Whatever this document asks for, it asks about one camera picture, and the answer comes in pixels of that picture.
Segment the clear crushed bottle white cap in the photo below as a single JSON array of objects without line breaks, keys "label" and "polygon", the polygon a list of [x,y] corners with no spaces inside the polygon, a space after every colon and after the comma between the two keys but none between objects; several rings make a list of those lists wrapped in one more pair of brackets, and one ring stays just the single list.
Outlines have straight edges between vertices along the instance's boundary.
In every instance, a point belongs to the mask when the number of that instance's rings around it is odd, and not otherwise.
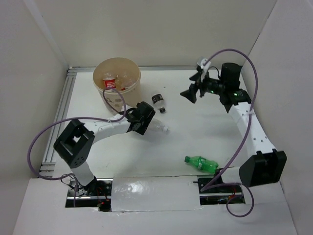
[{"label": "clear crushed bottle white cap", "polygon": [[153,118],[148,126],[148,130],[155,132],[168,133],[169,127],[162,123],[160,120]]}]

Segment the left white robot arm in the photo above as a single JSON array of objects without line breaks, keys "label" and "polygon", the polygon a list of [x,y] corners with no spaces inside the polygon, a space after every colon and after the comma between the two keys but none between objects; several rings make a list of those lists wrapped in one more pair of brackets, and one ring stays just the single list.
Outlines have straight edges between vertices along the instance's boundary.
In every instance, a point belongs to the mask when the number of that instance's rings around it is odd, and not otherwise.
[{"label": "left white robot arm", "polygon": [[75,118],[68,123],[53,147],[71,169],[83,194],[92,195],[99,186],[87,163],[92,145],[128,132],[144,135],[155,113],[150,104],[142,101],[135,108],[123,107],[107,121],[92,119],[81,122]]}]

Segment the green plastic bottle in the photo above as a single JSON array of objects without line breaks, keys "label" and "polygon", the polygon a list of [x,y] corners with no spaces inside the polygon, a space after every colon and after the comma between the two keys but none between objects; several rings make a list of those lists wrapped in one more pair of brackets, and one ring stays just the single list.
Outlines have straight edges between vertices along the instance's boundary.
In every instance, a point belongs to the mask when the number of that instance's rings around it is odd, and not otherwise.
[{"label": "green plastic bottle", "polygon": [[194,157],[186,156],[184,159],[184,162],[194,167],[198,171],[206,172],[210,174],[215,174],[216,170],[219,167],[217,162],[208,160],[201,156],[194,156]]}]

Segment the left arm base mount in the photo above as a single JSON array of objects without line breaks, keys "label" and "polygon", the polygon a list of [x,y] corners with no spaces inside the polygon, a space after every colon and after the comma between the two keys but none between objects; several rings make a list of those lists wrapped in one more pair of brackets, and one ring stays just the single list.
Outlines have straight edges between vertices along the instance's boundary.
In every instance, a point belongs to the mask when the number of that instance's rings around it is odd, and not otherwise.
[{"label": "left arm base mount", "polygon": [[95,188],[84,190],[80,185],[75,192],[75,180],[67,185],[66,208],[95,208],[100,212],[111,212],[113,178],[98,178]]}]

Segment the small bottle black label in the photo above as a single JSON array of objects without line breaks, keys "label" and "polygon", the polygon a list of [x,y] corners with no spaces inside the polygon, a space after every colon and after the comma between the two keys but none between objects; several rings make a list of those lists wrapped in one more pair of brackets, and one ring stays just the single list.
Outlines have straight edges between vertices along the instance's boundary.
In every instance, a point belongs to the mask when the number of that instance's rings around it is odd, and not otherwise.
[{"label": "small bottle black label", "polygon": [[151,97],[153,105],[159,110],[160,113],[166,112],[164,98],[160,93],[156,93]]}]

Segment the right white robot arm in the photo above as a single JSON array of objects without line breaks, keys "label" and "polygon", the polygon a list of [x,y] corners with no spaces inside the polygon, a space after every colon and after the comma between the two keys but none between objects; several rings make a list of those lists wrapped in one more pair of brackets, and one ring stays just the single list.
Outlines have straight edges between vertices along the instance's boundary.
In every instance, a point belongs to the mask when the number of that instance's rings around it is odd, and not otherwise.
[{"label": "right white robot arm", "polygon": [[195,103],[196,93],[217,94],[226,112],[233,118],[247,150],[248,159],[240,167],[230,167],[213,181],[215,190],[224,192],[230,183],[241,183],[247,187],[277,183],[280,180],[287,156],[278,151],[261,127],[247,91],[240,88],[241,66],[224,63],[218,79],[209,75],[210,62],[202,59],[196,65],[197,73],[190,77],[189,89],[181,96]]}]

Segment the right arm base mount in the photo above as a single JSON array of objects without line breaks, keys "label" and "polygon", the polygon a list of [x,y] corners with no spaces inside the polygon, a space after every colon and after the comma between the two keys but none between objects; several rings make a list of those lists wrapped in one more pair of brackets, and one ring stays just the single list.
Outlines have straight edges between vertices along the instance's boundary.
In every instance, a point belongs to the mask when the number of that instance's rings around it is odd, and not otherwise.
[{"label": "right arm base mount", "polygon": [[245,199],[240,186],[223,186],[201,192],[201,189],[213,178],[197,178],[193,183],[199,188],[200,205],[224,205],[231,199],[230,204],[244,204]]}]

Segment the large red label bottle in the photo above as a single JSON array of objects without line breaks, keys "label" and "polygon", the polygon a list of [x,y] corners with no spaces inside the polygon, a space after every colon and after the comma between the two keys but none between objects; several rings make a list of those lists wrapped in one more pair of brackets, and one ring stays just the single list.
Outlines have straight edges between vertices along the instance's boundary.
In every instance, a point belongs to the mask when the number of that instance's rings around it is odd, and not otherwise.
[{"label": "large red label bottle", "polygon": [[102,76],[103,85],[109,89],[116,88],[115,75],[110,72],[105,72]]}]

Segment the small red label cola bottle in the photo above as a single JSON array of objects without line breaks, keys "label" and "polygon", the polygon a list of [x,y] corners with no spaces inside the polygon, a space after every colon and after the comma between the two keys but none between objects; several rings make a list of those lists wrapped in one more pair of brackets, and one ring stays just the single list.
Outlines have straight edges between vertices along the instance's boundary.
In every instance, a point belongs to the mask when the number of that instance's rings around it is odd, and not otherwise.
[{"label": "small red label cola bottle", "polygon": [[123,80],[121,84],[122,90],[127,90],[129,89],[134,83],[131,80]]}]

